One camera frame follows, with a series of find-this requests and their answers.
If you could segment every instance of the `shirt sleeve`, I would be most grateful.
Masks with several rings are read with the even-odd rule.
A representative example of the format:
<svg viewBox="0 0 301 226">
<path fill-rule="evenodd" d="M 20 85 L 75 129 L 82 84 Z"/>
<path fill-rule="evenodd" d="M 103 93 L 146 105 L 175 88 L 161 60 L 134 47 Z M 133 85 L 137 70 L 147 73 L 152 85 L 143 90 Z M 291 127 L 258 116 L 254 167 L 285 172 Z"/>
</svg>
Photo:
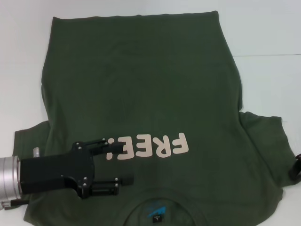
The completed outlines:
<svg viewBox="0 0 301 226">
<path fill-rule="evenodd" d="M 280 117 L 262 117 L 239 113 L 240 123 L 267 164 L 279 187 L 294 184 L 288 171 L 295 163 Z"/>
<path fill-rule="evenodd" d="M 33 158 L 33 149 L 40 149 L 40 156 L 44 156 L 46 142 L 50 131 L 48 121 L 44 121 L 30 129 L 15 132 L 13 156 L 19 159 Z"/>
</svg>

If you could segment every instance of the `white table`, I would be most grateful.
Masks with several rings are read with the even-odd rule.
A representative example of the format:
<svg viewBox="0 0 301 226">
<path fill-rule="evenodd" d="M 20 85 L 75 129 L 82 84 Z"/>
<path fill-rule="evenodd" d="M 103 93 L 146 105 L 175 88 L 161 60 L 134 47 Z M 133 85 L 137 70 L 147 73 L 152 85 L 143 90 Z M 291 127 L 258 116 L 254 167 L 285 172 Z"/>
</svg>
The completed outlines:
<svg viewBox="0 0 301 226">
<path fill-rule="evenodd" d="M 52 17 L 133 16 L 219 11 L 240 71 L 244 111 L 282 116 L 293 151 L 301 152 L 301 2 L 298 0 L 0 0 L 0 157 L 14 132 L 47 120 L 41 71 Z M 25 226 L 26 206 L 1 211 L 1 225 Z M 261 226 L 301 225 L 301 184 L 285 188 Z"/>
</svg>

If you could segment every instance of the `t-shirt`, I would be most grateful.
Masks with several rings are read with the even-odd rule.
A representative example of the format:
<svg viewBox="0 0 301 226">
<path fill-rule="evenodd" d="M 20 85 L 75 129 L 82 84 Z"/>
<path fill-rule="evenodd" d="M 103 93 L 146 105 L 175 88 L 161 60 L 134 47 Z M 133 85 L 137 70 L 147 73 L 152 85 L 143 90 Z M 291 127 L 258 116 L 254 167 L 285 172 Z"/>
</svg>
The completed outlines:
<svg viewBox="0 0 301 226">
<path fill-rule="evenodd" d="M 33 194 L 24 219 L 36 226 L 254 226 L 293 183 L 281 118 L 240 112 L 216 11 L 54 17 L 42 96 L 49 121 L 16 132 L 14 155 L 104 137 L 124 152 L 96 156 L 95 179 L 135 183 L 84 200 L 72 189 Z"/>
</svg>

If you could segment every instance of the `silver cylinder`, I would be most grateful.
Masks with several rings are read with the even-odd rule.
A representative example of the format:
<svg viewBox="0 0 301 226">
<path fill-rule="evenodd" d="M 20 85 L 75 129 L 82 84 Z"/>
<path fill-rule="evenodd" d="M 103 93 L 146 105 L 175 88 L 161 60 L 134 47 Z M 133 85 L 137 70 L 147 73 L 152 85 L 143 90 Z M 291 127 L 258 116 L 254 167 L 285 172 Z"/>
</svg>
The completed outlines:
<svg viewBox="0 0 301 226">
<path fill-rule="evenodd" d="M 20 199 L 21 193 L 18 157 L 0 158 L 0 202 Z"/>
</svg>

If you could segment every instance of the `green t-shirt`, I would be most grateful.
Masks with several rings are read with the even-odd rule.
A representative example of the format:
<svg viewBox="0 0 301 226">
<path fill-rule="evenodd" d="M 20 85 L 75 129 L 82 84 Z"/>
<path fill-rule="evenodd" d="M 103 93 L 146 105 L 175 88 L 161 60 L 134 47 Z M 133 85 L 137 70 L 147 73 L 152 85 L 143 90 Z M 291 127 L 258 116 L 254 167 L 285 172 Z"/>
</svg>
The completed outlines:
<svg viewBox="0 0 301 226">
<path fill-rule="evenodd" d="M 14 155 L 123 141 L 95 179 L 134 174 L 118 196 L 31 195 L 36 226 L 254 226 L 292 184 L 278 117 L 240 113 L 241 81 L 217 12 L 54 18 L 42 75 L 49 121 L 16 132 Z"/>
</svg>

